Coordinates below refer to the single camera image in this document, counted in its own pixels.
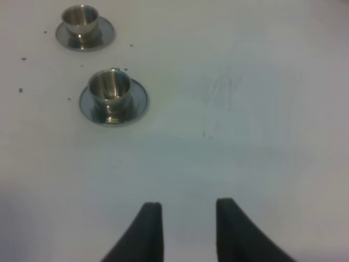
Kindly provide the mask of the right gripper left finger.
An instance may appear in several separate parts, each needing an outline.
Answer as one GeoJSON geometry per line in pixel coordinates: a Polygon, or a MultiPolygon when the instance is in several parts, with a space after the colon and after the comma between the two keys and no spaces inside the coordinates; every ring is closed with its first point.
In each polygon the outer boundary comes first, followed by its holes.
{"type": "Polygon", "coordinates": [[[102,261],[164,261],[161,204],[145,203],[102,261]]]}

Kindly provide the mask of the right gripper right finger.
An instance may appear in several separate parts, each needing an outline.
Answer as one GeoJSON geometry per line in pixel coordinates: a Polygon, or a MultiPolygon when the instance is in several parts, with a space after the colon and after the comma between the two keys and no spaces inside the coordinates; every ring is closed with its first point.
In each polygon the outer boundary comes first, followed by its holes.
{"type": "Polygon", "coordinates": [[[294,261],[231,198],[216,201],[218,261],[294,261]]]}

